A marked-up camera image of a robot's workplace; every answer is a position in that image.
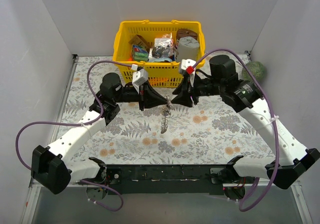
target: yellow basket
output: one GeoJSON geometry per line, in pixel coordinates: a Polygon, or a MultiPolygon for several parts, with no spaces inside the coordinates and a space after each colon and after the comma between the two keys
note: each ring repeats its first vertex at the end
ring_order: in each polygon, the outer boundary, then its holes
{"type": "MultiPolygon", "coordinates": [[[[172,33],[172,38],[176,40],[178,29],[190,29],[198,34],[198,42],[200,48],[197,54],[197,60],[205,54],[205,37],[201,30],[201,24],[195,21],[177,21],[171,22],[150,22],[144,21],[123,21],[120,24],[119,31],[114,40],[113,61],[125,64],[136,64],[144,67],[148,71],[149,82],[155,87],[177,87],[183,77],[178,72],[179,63],[149,63],[127,61],[131,57],[132,46],[129,41],[135,35],[141,35],[150,46],[153,46],[155,37],[161,34],[172,33]]],[[[197,68],[201,68],[205,64],[205,60],[201,61],[197,68]]],[[[133,70],[129,67],[118,66],[126,83],[132,81],[133,70]]]]}

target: floral tablecloth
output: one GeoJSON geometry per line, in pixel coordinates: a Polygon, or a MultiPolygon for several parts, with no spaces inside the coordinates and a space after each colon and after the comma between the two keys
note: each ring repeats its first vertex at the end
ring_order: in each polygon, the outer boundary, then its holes
{"type": "MultiPolygon", "coordinates": [[[[247,55],[240,57],[248,62],[247,55]]],[[[111,57],[79,58],[63,122],[78,122],[92,104],[94,99],[87,86],[87,70],[94,62],[106,59],[111,57]]],[[[202,67],[206,73],[210,73],[209,59],[207,57],[202,67]]],[[[242,67],[237,61],[236,69],[241,75],[242,67]]],[[[121,76],[115,65],[94,67],[90,79],[95,90],[99,89],[102,77],[108,72],[121,76]]],[[[172,96],[173,89],[156,90],[163,96],[172,96]]],[[[160,133],[161,107],[142,112],[137,103],[119,103],[119,106],[121,111],[116,118],[94,135],[75,154],[73,161],[94,156],[107,164],[225,164],[239,154],[255,158],[273,156],[250,124],[217,96],[200,97],[193,108],[173,105],[164,134],[160,133]]],[[[60,127],[58,136],[68,129],[60,127]]]]}

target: orange flower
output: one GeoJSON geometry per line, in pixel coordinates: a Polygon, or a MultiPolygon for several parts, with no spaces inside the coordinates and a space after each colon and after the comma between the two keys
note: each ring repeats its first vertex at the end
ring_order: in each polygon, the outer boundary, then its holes
{"type": "Polygon", "coordinates": [[[102,149],[102,150],[100,151],[100,156],[105,157],[105,156],[107,156],[107,155],[108,155],[108,151],[107,151],[106,149],[102,149]]]}
{"type": "Polygon", "coordinates": [[[235,147],[234,149],[233,149],[235,152],[240,152],[240,148],[239,147],[235,147]]]}
{"type": "Polygon", "coordinates": [[[172,140],[171,144],[174,145],[174,146],[179,146],[180,145],[180,140],[175,138],[175,139],[172,140]]]}
{"type": "Polygon", "coordinates": [[[232,155],[234,153],[231,147],[226,147],[224,150],[228,155],[232,155]]]}
{"type": "Polygon", "coordinates": [[[108,151],[108,153],[109,153],[110,155],[113,155],[113,154],[115,153],[115,149],[111,149],[110,151],[108,151]]]}
{"type": "Polygon", "coordinates": [[[199,123],[201,123],[201,117],[200,116],[198,116],[198,115],[195,115],[194,117],[193,117],[193,122],[195,123],[195,124],[199,124],[199,123]]]}
{"type": "Polygon", "coordinates": [[[144,139],[142,140],[142,143],[143,143],[143,145],[150,145],[151,140],[150,140],[150,138],[144,138],[144,139]]]}

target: green ball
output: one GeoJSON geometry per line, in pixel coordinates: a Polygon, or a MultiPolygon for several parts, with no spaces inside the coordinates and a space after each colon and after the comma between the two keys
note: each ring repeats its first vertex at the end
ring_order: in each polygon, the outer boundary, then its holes
{"type": "MultiPolygon", "coordinates": [[[[250,70],[250,72],[253,74],[253,76],[256,78],[256,80],[258,81],[262,81],[265,76],[266,76],[266,68],[265,66],[258,61],[251,61],[249,63],[247,63],[245,66],[247,66],[247,68],[250,70]]],[[[244,80],[249,80],[252,81],[250,75],[248,74],[248,72],[243,68],[242,69],[242,76],[244,80]]]]}

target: gray wall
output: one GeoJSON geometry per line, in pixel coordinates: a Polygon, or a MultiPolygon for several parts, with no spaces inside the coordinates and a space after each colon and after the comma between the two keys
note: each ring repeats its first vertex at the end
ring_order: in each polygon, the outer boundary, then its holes
{"type": "MultiPolygon", "coordinates": [[[[252,57],[267,66],[264,83],[276,114],[308,148],[320,150],[320,0],[278,0],[252,57]]],[[[302,176],[314,223],[320,223],[320,162],[302,176]]]]}
{"type": "Polygon", "coordinates": [[[197,20],[207,50],[251,50],[277,0],[43,0],[73,54],[113,53],[120,21],[197,20]]]}
{"type": "MultiPolygon", "coordinates": [[[[25,124],[54,120],[72,56],[42,0],[0,0],[0,223],[19,223],[30,172],[19,162],[15,137],[25,124]]],[[[50,129],[31,127],[20,150],[46,145],[50,129]]]]}

